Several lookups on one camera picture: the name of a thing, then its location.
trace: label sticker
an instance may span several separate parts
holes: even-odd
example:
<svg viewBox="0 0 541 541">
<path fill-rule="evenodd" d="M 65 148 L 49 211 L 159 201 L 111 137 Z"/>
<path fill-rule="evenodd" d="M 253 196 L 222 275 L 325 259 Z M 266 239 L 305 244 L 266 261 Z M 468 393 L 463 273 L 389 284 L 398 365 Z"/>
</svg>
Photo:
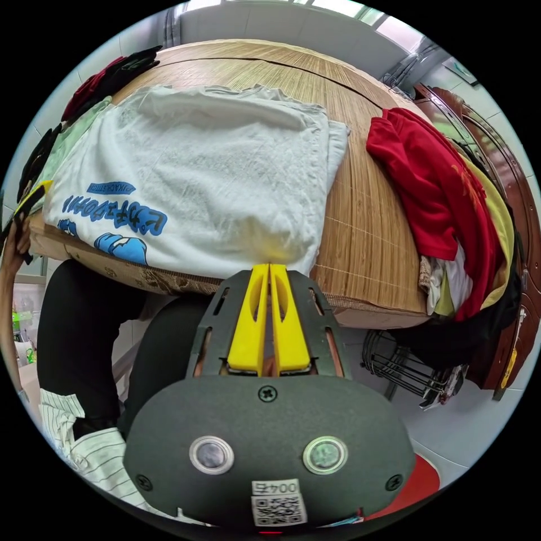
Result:
<svg viewBox="0 0 541 541">
<path fill-rule="evenodd" d="M 308 521 L 298 479 L 253 481 L 252 494 L 256 526 L 294 526 Z"/>
</svg>

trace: red shirt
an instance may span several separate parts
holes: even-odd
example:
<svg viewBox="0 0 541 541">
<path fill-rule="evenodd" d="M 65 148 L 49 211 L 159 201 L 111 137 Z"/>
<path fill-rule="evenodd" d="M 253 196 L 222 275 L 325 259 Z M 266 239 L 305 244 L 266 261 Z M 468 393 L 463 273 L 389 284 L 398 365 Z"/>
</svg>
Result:
<svg viewBox="0 0 541 541">
<path fill-rule="evenodd" d="M 90 99 L 92 94 L 96 91 L 99 82 L 103 79 L 106 71 L 111 66 L 114 66 L 115 64 L 118 64 L 121 60 L 124 60 L 124 58 L 125 57 L 123 56 L 119 56 L 116 60 L 113 60 L 108 66 L 102 69 L 99 73 L 90 76 L 81 86 L 79 86 L 75 94 L 69 100 L 68 105 L 66 105 L 61 119 L 62 122 L 69 120 L 72 115 L 74 115 L 79 110 L 79 107 L 81 107 L 81 105 L 83 105 L 88 99 Z"/>
<path fill-rule="evenodd" d="M 419 253 L 454 260 L 457 240 L 464 248 L 473 289 L 455 319 L 475 315 L 503 261 L 481 183 L 439 131 L 406 109 L 373 118 L 366 149 L 393 179 Z"/>
</svg>

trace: metal rack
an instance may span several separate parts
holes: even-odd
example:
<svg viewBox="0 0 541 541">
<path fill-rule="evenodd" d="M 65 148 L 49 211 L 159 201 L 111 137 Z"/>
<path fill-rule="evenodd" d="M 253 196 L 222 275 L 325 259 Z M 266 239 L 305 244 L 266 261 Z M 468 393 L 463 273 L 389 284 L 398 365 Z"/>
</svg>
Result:
<svg viewBox="0 0 541 541">
<path fill-rule="evenodd" d="M 389 381 L 385 392 L 388 400 L 402 387 L 422 399 L 419 407 L 423 410 L 444 405 L 455 396 L 467 370 L 466 366 L 433 370 L 415 358 L 409 349 L 399 346 L 388 333 L 376 330 L 366 335 L 361 366 Z"/>
</svg>

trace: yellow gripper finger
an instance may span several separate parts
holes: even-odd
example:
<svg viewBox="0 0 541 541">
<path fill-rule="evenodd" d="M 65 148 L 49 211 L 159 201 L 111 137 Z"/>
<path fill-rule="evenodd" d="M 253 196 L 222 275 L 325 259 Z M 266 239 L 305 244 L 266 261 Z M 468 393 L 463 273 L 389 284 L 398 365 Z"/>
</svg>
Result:
<svg viewBox="0 0 541 541">
<path fill-rule="evenodd" d="M 263 373 L 268 288 L 269 265 L 254 266 L 227 359 L 232 371 Z"/>
<path fill-rule="evenodd" d="M 40 182 L 37 186 L 34 186 L 34 188 L 30 191 L 30 193 L 19 203 L 15 213 L 19 212 L 19 210 L 24 205 L 24 203 L 26 203 L 26 201 L 30 197 L 32 197 L 38 190 L 43 189 L 43 195 L 45 195 L 49 191 L 49 188 L 51 187 L 51 185 L 52 185 L 51 180 L 44 180 L 43 182 Z"/>
<path fill-rule="evenodd" d="M 310 354 L 304 340 L 286 267 L 284 265 L 271 265 L 270 280 L 277 375 L 308 370 Z"/>
</svg>

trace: black cloth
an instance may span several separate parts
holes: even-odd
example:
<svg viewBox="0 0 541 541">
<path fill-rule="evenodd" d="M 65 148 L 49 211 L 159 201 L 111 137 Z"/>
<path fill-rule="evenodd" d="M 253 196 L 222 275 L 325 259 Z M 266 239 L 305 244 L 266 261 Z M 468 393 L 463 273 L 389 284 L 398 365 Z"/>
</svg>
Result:
<svg viewBox="0 0 541 541">
<path fill-rule="evenodd" d="M 515 227 L 511 207 L 507 210 Z M 517 261 L 522 255 L 522 242 L 515 229 L 512 268 L 502 298 L 465 321 L 430 320 L 408 329 L 392 329 L 389 333 L 398 345 L 409 348 L 424 364 L 445 370 L 473 361 L 477 351 L 513 324 L 520 310 L 522 276 Z"/>
<path fill-rule="evenodd" d="M 58 137 L 58 134 L 62 131 L 62 124 L 58 124 L 56 128 L 50 128 L 45 132 L 45 135 L 41 138 L 36 148 L 30 154 L 26 164 L 23 167 L 21 173 L 21 179 L 19 180 L 19 190 L 17 191 L 17 203 L 21 202 L 23 195 L 27 194 L 32 186 L 38 180 L 40 173 L 51 154 L 52 147 Z"/>
<path fill-rule="evenodd" d="M 73 259 L 51 277 L 39 318 L 38 379 L 46 391 L 77 396 L 85 418 L 74 425 L 76 439 L 114 426 L 127 436 L 140 408 L 186 375 L 197 326 L 211 296 L 185 293 L 152 320 L 134 361 L 121 414 L 112 373 L 113 344 L 120 326 L 138 318 L 146 297 L 144 291 Z"/>
<path fill-rule="evenodd" d="M 97 88 L 73 114 L 65 118 L 66 122 L 72 124 L 107 96 L 113 96 L 120 92 L 136 77 L 157 66 L 159 60 L 156 60 L 156 54 L 161 48 L 162 46 L 158 45 L 144 51 L 134 52 L 120 62 L 106 68 Z"/>
</svg>

